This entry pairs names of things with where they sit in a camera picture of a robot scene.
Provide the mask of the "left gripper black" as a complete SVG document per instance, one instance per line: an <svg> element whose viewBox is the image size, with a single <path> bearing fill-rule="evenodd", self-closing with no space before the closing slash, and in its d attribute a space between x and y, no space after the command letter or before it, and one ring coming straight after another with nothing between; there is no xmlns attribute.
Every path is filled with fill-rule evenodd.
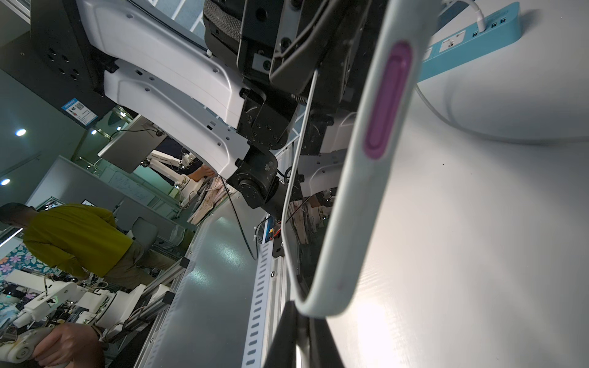
<svg viewBox="0 0 589 368"><path fill-rule="evenodd" d="M373 37L371 1L206 1L205 41L245 84L238 133L267 150L284 147L314 72L321 113L356 111Z"/></svg>

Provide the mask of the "white case phone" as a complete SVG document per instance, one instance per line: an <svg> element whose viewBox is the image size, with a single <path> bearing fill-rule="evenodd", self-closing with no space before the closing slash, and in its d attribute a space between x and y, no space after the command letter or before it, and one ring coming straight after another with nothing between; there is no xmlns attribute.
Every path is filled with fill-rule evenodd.
<svg viewBox="0 0 589 368"><path fill-rule="evenodd" d="M308 291L297 282L299 254L294 216L289 211L295 181L288 183L282 209L282 247L295 288L295 306L306 317L341 314L351 301L440 8L439 1L387 4Z"/></svg>

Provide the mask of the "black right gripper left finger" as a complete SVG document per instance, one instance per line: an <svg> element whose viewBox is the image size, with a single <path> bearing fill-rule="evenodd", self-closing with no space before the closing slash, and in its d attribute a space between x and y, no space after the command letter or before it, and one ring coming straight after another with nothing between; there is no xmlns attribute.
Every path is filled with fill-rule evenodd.
<svg viewBox="0 0 589 368"><path fill-rule="evenodd" d="M279 325L268 350L264 368L296 367L295 347L298 339L298 310L293 301L285 304Z"/></svg>

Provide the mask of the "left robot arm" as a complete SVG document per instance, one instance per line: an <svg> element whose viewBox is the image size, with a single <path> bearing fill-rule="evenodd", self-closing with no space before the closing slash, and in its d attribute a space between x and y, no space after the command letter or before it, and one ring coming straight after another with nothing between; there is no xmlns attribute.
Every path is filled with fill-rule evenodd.
<svg viewBox="0 0 589 368"><path fill-rule="evenodd" d="M152 121L280 216L275 151L311 102L294 200L338 187L377 29L373 1L206 1L203 43L149 1L33 1L40 55Z"/></svg>

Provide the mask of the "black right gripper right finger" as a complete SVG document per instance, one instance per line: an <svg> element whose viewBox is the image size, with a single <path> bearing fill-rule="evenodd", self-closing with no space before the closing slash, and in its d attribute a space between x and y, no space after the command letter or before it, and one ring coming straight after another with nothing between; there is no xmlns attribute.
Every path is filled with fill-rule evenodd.
<svg viewBox="0 0 589 368"><path fill-rule="evenodd" d="M310 367L344 368L345 365L325 319L312 318L308 327Z"/></svg>

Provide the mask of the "person hand foreground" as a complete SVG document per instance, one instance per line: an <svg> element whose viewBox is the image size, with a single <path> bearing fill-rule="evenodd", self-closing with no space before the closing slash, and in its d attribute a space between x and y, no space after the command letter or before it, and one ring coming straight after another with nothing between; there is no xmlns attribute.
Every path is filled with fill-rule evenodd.
<svg viewBox="0 0 589 368"><path fill-rule="evenodd" d="M105 367L98 334L84 324L57 326L37 344L32 357L43 367Z"/></svg>

